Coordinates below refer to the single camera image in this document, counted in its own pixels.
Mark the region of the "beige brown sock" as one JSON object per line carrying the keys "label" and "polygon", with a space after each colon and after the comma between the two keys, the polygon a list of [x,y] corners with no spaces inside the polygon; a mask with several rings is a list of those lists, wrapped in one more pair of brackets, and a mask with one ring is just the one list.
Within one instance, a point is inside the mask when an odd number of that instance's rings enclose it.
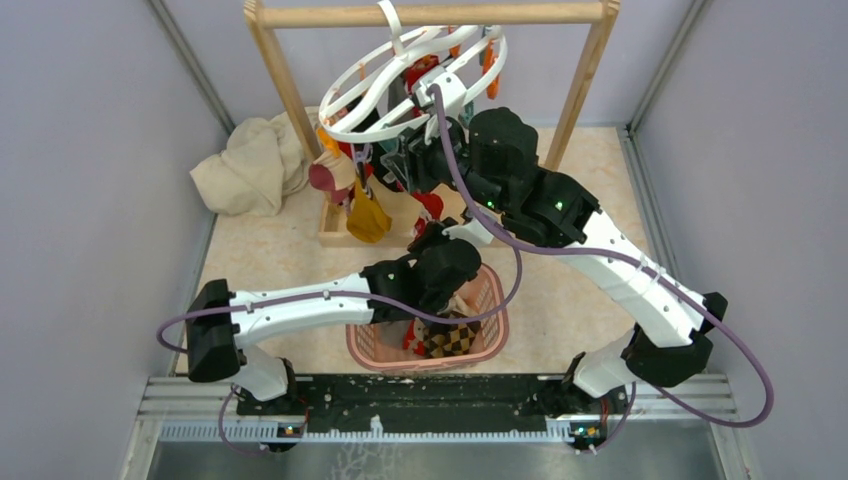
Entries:
{"label": "beige brown sock", "polygon": [[450,314],[454,317],[470,318],[475,317],[479,312],[469,305],[461,296],[454,295],[449,301]]}

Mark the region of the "brown yellow argyle sock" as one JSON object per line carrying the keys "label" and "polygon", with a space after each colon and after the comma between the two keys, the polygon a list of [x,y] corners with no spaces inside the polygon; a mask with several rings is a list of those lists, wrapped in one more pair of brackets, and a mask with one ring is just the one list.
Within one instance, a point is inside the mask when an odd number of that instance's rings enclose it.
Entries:
{"label": "brown yellow argyle sock", "polygon": [[458,324],[433,323],[429,327],[427,358],[469,354],[480,329],[480,321]]}

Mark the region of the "red patterned sock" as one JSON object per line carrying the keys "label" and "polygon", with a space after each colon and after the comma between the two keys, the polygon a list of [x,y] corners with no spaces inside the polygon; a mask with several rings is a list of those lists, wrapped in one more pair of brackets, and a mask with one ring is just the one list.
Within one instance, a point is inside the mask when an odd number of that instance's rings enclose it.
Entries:
{"label": "red patterned sock", "polygon": [[427,55],[416,60],[403,73],[406,92],[412,94],[419,80],[440,64],[438,55]]}

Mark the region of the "pink plastic laundry basket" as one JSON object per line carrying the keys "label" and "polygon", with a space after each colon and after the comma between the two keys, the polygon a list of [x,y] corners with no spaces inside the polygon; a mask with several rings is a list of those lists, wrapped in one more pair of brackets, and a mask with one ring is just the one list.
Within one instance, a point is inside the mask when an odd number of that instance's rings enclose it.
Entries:
{"label": "pink plastic laundry basket", "polygon": [[494,358],[509,337],[506,310],[470,322],[467,315],[500,305],[504,292],[498,275],[484,264],[477,277],[453,299],[452,320],[440,324],[418,318],[348,326],[346,343],[352,358],[367,370],[382,373],[436,372],[468,368]]}

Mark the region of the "wooden hanger rack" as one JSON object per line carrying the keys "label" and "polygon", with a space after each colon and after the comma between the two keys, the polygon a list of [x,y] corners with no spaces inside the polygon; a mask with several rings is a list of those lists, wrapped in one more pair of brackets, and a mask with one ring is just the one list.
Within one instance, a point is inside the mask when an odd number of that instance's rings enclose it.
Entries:
{"label": "wooden hanger rack", "polygon": [[282,29],[365,28],[386,26],[387,43],[377,47],[349,67],[335,81],[319,105],[319,122],[330,138],[351,145],[377,142],[398,136],[407,128],[424,129],[425,138],[435,137],[437,122],[429,115],[407,122],[401,116],[410,112],[413,101],[405,100],[382,117],[376,126],[356,133],[354,125],[365,119],[385,94],[391,81],[417,60],[462,44],[477,32],[475,44],[453,60],[438,81],[445,84],[457,77],[459,69],[484,52],[496,50],[492,66],[473,85],[451,93],[450,100],[465,106],[475,100],[504,68],[508,45],[502,31],[505,25],[586,24],[584,43],[566,101],[557,123],[544,165],[556,170],[566,153],[578,117],[588,96],[595,73],[620,12],[617,1],[550,3],[482,3],[457,5],[402,5],[388,1],[369,6],[310,6],[271,8],[261,1],[247,1],[244,16],[266,69],[293,123],[308,159],[316,159],[323,149],[312,127],[290,66],[277,38]]}

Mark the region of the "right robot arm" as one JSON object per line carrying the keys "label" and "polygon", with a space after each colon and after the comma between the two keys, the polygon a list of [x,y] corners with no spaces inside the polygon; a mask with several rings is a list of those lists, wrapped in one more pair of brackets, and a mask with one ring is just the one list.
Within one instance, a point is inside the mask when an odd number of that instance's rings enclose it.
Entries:
{"label": "right robot arm", "polygon": [[434,117],[429,124],[433,135],[405,128],[382,144],[381,164],[406,191],[455,190],[486,231],[571,266],[634,319],[631,332],[573,361],[563,385],[569,408],[588,412],[631,382],[667,389],[705,369],[708,334],[726,299],[681,286],[577,180],[540,166],[534,128],[506,108],[481,112],[468,126]]}

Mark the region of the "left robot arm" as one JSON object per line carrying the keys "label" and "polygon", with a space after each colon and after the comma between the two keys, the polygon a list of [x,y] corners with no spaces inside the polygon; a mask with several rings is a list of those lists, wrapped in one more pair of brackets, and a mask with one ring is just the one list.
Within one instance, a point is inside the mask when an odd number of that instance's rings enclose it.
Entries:
{"label": "left robot arm", "polygon": [[433,234],[404,256],[324,283],[233,291],[224,279],[209,281],[185,321],[188,377],[194,383],[233,382],[273,412],[288,413],[300,399],[292,368],[259,343],[328,326],[440,318],[481,265],[472,243]]}

